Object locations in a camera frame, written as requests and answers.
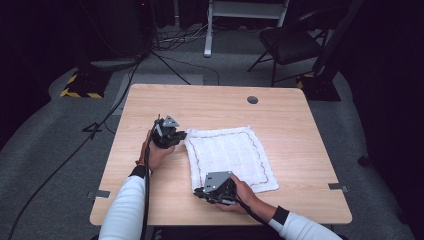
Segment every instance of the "table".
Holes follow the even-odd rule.
[[[259,102],[250,104],[247,97]],[[90,221],[101,225],[124,180],[140,155],[146,132],[160,114],[171,115],[179,131],[250,125],[265,148],[280,188],[259,193],[262,200],[323,224],[352,220],[304,94],[299,89],[145,85],[129,92]],[[180,143],[151,176],[149,225],[254,225],[248,215],[221,212],[191,191],[186,147]]]
[[[208,31],[206,34],[205,51],[203,55],[205,57],[210,57],[212,55],[212,25],[214,16],[278,19],[277,26],[281,26],[283,25],[288,3],[289,0],[284,0],[283,4],[221,2],[209,0]]]

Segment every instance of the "black cable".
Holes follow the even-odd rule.
[[[107,126],[106,122],[105,122],[105,127],[106,127],[106,129],[107,129],[110,133],[112,133],[113,135],[115,135],[115,134],[116,134],[116,132],[112,131],[112,130],[111,130],[111,129]]]
[[[246,212],[253,218],[253,219],[255,219],[256,221],[258,221],[258,222],[260,222],[260,223],[262,223],[263,225],[265,225],[265,226],[268,226],[268,223],[266,223],[264,220],[262,220],[262,218],[260,218],[258,215],[256,215],[251,209],[250,209],[250,207],[248,206],[248,205],[246,205],[242,200],[239,200],[239,199],[235,199],[235,201],[238,203],[238,204],[240,204],[240,206],[242,207],[242,208],[244,208],[244,210],[246,210]]]
[[[190,66],[193,66],[193,67],[199,67],[199,68],[206,68],[206,69],[209,69],[209,70],[211,70],[211,71],[215,72],[216,76],[218,77],[218,86],[220,85],[220,83],[219,83],[219,73],[218,73],[217,71],[215,71],[214,69],[212,69],[212,68],[205,67],[205,66],[200,66],[200,65],[195,65],[195,64],[191,64],[191,63],[188,63],[188,62],[178,61],[178,60],[175,60],[175,59],[170,58],[170,57],[164,57],[164,56],[160,56],[160,57],[161,57],[161,58],[164,58],[164,59],[172,60],[172,61],[177,62],[177,63],[187,64],[187,65],[190,65]]]
[[[122,94],[121,98],[119,99],[119,101],[112,107],[112,109],[109,111],[109,113],[106,115],[106,117],[98,124],[96,125],[96,127],[94,128],[93,132],[77,147],[76,150],[74,150],[71,155],[58,167],[56,168],[56,170],[50,174],[50,176],[35,190],[35,192],[31,195],[31,197],[28,199],[28,201],[25,203],[25,205],[23,206],[23,208],[21,209],[21,211],[19,212],[18,216],[16,217],[12,229],[10,230],[9,233],[9,237],[8,240],[12,239],[13,233],[15,232],[16,226],[18,225],[18,222],[20,220],[20,218],[22,217],[24,211],[26,210],[26,208],[29,206],[29,204],[32,202],[32,200],[35,198],[35,196],[41,191],[41,189],[53,178],[54,175],[56,175],[56,173],[63,167],[65,166],[66,163],[69,162],[69,160],[72,159],[72,157],[75,156],[75,154],[87,143],[87,141],[94,136],[94,134],[96,134],[97,130],[106,122],[106,120],[112,115],[112,113],[116,110],[116,108],[119,106],[119,104],[122,102],[122,100],[124,99],[129,87],[131,86],[131,82],[132,82],[132,78],[134,76],[135,71],[137,70],[138,66],[140,65],[140,63],[142,62],[142,60],[144,59],[143,57],[140,57],[140,59],[138,60],[138,63],[136,65],[136,67],[134,68],[132,74],[131,74],[131,78],[128,81],[128,84],[124,90],[124,93]]]
[[[187,83],[187,85],[191,85],[191,83],[187,82],[187,80],[185,80],[185,78],[183,76],[181,76],[179,73],[177,73],[171,66],[169,66],[169,64],[163,60],[159,55],[157,55],[155,52],[153,52],[152,50],[150,50],[150,52],[155,55],[157,58],[159,58],[159,60],[161,60],[163,63],[165,63],[165,65],[171,69],[179,78],[181,78],[185,83]]]
[[[152,130],[150,131],[149,138],[147,139],[146,150],[144,152],[144,167],[146,170],[145,176],[145,195],[144,195],[144,216],[143,216],[143,228],[141,229],[141,238],[146,238],[146,230],[147,230],[147,219],[149,218],[149,196],[150,196],[150,172],[149,172],[149,157],[150,157],[150,142],[152,141],[152,135],[155,130],[157,124],[157,120],[155,120]]]
[[[157,50],[157,51],[174,50],[174,49],[177,49],[178,47],[180,47],[181,45],[183,45],[185,43],[192,43],[194,41],[197,41],[200,38],[206,37],[206,35],[202,35],[207,30],[205,27],[206,26],[203,26],[202,28],[200,28],[198,30],[193,30],[193,34],[192,33],[188,34],[187,30],[186,30],[186,33],[182,36],[177,37],[175,35],[174,37],[171,37],[171,38],[168,38],[168,39],[163,39],[163,40],[161,40],[162,42],[167,41],[167,40],[171,40],[171,41],[169,41],[170,43],[168,44],[168,47],[152,46],[152,49]]]

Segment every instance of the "white cloth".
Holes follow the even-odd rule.
[[[232,171],[255,193],[278,189],[265,150],[250,126],[186,133],[192,190],[203,187],[207,173],[221,171]]]

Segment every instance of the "hand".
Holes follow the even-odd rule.
[[[144,165],[144,153],[146,152],[147,142],[149,140],[151,131],[147,132],[146,140],[143,142],[143,146],[141,147],[140,159],[135,161],[137,165]],[[149,144],[150,147],[150,155],[149,155],[149,168],[150,171],[154,172],[156,168],[158,168],[163,159],[169,154],[173,153],[175,150],[175,146],[171,146],[167,149],[162,149],[156,146],[156,144],[151,141]]]
[[[255,202],[260,201],[246,182],[240,181],[240,179],[234,174],[231,175],[231,179],[237,185],[237,197],[240,201],[244,202],[247,206],[251,206],[255,204]],[[246,213],[246,210],[244,210],[244,208],[242,208],[238,203],[236,205],[229,206],[219,203],[215,205],[224,212]]]
[[[240,179],[238,179],[236,175],[231,175],[231,179],[233,179],[234,183],[237,185],[238,199],[244,202],[247,206],[249,206],[250,210],[263,221],[271,221],[272,216],[274,216],[277,208],[260,200],[253,192],[253,190],[249,187],[249,185],[247,185],[247,183],[244,181],[240,181]],[[227,206],[218,203],[215,204],[215,206],[217,206],[224,212],[246,213],[246,210],[244,210],[244,208],[241,207],[240,204]]]

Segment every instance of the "black chair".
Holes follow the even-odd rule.
[[[330,30],[336,29],[340,20],[346,15],[347,7],[331,7],[309,12],[302,15],[291,23],[281,27],[266,29],[259,34],[259,39],[265,46],[266,51],[247,70],[250,72],[256,64],[273,60],[272,82],[287,80],[295,76],[275,80],[276,65],[287,65],[306,59],[318,57],[324,50]],[[316,36],[309,32],[321,30]],[[263,60],[266,55],[271,58]]]

